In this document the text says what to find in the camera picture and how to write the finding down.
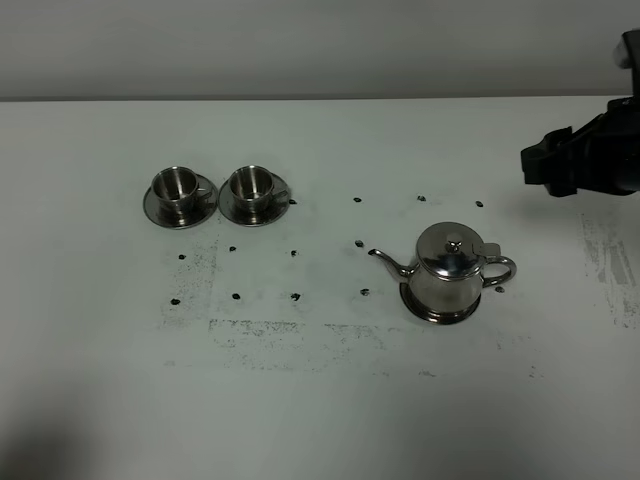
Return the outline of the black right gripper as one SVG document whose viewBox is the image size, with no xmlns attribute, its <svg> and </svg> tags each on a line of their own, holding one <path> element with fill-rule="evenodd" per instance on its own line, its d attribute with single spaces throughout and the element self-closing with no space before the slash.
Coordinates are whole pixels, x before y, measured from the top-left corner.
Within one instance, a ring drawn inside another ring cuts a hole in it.
<svg viewBox="0 0 640 480">
<path fill-rule="evenodd" d="M 626 196 L 639 191 L 639 98 L 612 100 L 577 131 L 554 130 L 521 151 L 527 185 L 553 197 L 579 190 Z"/>
</svg>

